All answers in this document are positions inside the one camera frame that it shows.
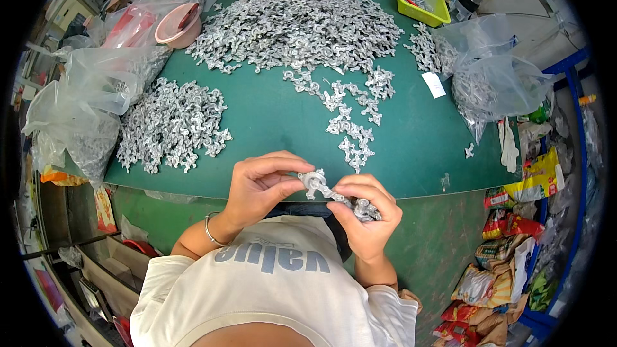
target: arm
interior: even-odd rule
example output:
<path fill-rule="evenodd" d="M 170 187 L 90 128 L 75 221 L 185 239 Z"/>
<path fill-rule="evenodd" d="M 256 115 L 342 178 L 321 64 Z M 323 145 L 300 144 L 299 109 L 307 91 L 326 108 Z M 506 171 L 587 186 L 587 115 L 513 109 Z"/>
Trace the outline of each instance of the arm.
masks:
<path fill-rule="evenodd" d="M 356 280 L 364 288 L 387 285 L 398 291 L 396 271 L 384 254 L 384 247 L 403 215 L 396 200 L 370 174 L 345 176 L 333 190 L 348 197 L 366 198 L 381 212 L 381 221 L 362 222 L 345 204 L 328 203 L 355 253 Z"/>
<path fill-rule="evenodd" d="M 305 173 L 315 166 L 289 151 L 275 151 L 236 163 L 225 209 L 208 221 L 210 235 L 219 243 L 232 242 L 243 228 L 263 219 L 274 205 L 304 189 L 302 181 L 287 173 Z M 191 225 L 180 236 L 172 254 L 197 260 L 220 248 L 205 233 L 205 222 Z"/>

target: floor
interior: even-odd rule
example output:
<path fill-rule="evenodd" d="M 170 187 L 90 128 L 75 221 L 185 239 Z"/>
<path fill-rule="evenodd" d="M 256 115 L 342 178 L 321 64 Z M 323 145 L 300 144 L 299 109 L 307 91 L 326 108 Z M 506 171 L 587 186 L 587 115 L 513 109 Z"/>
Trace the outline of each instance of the floor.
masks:
<path fill-rule="evenodd" d="M 412 290 L 424 309 L 416 324 L 416 345 L 430 346 L 431 331 L 451 302 L 450 294 L 463 270 L 473 262 L 482 243 L 486 212 L 484 190 L 437 197 L 398 200 L 403 220 L 386 246 L 398 273 L 400 286 Z M 122 214 L 149 232 L 152 246 L 168 254 L 183 230 L 212 211 L 221 211 L 225 200 L 199 198 L 177 204 L 148 197 L 143 190 L 119 187 L 112 195 L 113 214 Z M 345 263 L 353 274 L 353 258 Z"/>

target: white t-shirt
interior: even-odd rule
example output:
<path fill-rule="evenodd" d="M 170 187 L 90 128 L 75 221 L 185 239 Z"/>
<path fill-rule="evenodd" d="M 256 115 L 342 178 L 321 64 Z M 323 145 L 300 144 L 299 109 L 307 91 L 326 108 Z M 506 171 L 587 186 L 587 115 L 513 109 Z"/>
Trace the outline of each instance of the white t-shirt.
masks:
<path fill-rule="evenodd" d="M 135 347 L 190 346 L 222 327 L 267 322 L 316 347 L 413 347 L 417 312 L 390 287 L 358 284 L 322 218 L 279 216 L 197 261 L 151 259 L 131 337 Z"/>

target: blue metal frame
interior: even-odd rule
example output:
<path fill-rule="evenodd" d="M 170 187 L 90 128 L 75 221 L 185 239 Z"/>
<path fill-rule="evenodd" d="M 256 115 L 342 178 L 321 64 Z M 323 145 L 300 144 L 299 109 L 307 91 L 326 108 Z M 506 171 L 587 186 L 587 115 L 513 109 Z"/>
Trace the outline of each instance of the blue metal frame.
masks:
<path fill-rule="evenodd" d="M 580 145 L 581 145 L 581 185 L 582 185 L 582 188 L 581 188 L 581 195 L 579 197 L 580 205 L 579 205 L 578 215 L 576 219 L 575 236 L 572 241 L 572 245 L 570 247 L 570 251 L 568 254 L 568 260 L 567 260 L 565 269 L 563 271 L 563 274 L 561 274 L 561 279 L 559 280 L 559 285 L 557 286 L 557 290 L 553 298 L 551 299 L 551 302 L 549 303 L 549 306 L 546 311 L 544 312 L 531 311 L 529 307 L 525 307 L 525 310 L 523 311 L 523 315 L 521 316 L 521 319 L 519 319 L 519 321 L 521 321 L 523 324 L 532 328 L 532 335 L 534 335 L 540 341 L 543 341 L 543 339 L 550 334 L 551 329 L 557 325 L 558 319 L 550 316 L 549 313 L 553 309 L 553 306 L 555 305 L 555 302 L 557 301 L 559 294 L 563 290 L 563 284 L 566 278 L 568 277 L 570 269 L 572 267 L 572 260 L 574 259 L 576 255 L 576 251 L 578 250 L 579 241 L 581 239 L 582 222 L 585 216 L 586 197 L 587 197 L 587 192 L 586 192 L 587 150 L 586 150 L 586 142 L 585 142 L 585 130 L 582 124 L 581 107 L 579 106 L 579 102 L 578 102 L 578 99 L 581 96 L 583 96 L 583 92 L 582 92 L 581 81 L 578 76 L 578 72 L 575 69 L 575 65 L 582 62 L 584 59 L 586 59 L 589 56 L 589 52 L 590 50 L 588 47 L 581 49 L 575 52 L 574 54 L 570 55 L 569 57 L 563 59 L 562 61 L 550 66 L 549 68 L 543 71 L 543 73 L 546 73 L 546 74 L 559 74 L 559 73 L 566 74 L 568 86 L 570 88 L 572 99 L 575 105 L 576 122 L 577 122 L 577 127 L 578 127 L 578 132 L 579 132 Z M 546 141 L 544 139 L 542 140 L 542 152 L 543 153 L 546 152 Z M 542 199 L 540 222 L 542 222 L 543 224 L 546 221 L 547 202 L 548 202 L 548 199 L 546 198 Z M 531 276 L 531 273 L 533 272 L 539 251 L 540 250 L 536 248 L 534 252 L 532 253 L 532 258 L 531 258 L 531 262 L 530 262 L 529 269 L 528 269 L 528 276 Z"/>

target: left hand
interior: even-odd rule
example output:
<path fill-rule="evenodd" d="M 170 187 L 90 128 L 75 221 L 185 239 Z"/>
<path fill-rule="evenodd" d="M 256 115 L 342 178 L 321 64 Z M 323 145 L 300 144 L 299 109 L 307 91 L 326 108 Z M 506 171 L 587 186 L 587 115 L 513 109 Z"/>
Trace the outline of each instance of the left hand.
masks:
<path fill-rule="evenodd" d="M 284 198 L 304 189 L 302 181 L 287 173 L 313 170 L 315 166 L 286 150 L 236 163 L 229 199 L 220 218 L 237 231 L 259 222 Z"/>

